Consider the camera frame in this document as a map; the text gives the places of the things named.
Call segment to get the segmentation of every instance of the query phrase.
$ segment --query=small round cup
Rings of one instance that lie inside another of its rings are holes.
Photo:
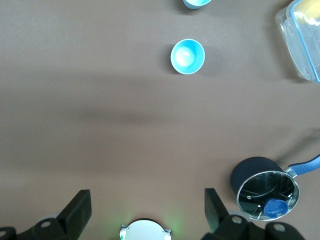
[[[189,9],[196,10],[210,3],[211,0],[183,0],[183,2]]]
[[[194,74],[203,66],[204,62],[205,50],[196,40],[181,40],[172,49],[171,63],[178,73]]]

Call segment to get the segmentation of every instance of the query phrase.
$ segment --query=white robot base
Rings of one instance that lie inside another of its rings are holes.
[[[151,219],[139,219],[129,226],[121,225],[120,240],[171,240],[171,230]]]

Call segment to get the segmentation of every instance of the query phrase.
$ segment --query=gray tabletop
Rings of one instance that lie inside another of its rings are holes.
[[[320,86],[298,77],[275,22],[289,3],[2,1],[0,226],[24,231],[90,189],[82,240],[116,240],[136,218],[198,240],[204,188],[237,210],[241,160],[285,168],[318,155]],[[192,75],[170,63],[186,38],[206,53]],[[281,221],[317,240],[319,172],[296,180],[299,203]]]

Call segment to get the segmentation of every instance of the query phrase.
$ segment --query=blue handle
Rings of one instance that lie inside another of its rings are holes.
[[[289,165],[297,175],[306,174],[320,168],[320,155],[311,159],[310,161],[295,163]]]

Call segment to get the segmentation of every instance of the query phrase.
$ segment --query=blue lid knob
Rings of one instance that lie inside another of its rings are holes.
[[[264,214],[271,218],[271,219],[276,219],[279,214],[286,214],[289,210],[288,204],[279,199],[270,199],[266,205],[264,206]]]

